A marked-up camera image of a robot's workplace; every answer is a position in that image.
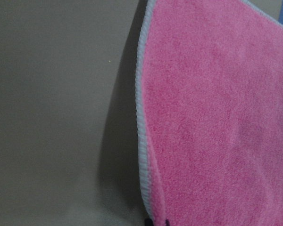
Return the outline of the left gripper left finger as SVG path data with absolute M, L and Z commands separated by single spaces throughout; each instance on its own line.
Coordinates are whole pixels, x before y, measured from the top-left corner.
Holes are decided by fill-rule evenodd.
M 144 225 L 145 225 L 145 226 L 153 226 L 153 221 L 152 221 L 152 219 L 146 218 L 146 219 L 144 220 Z

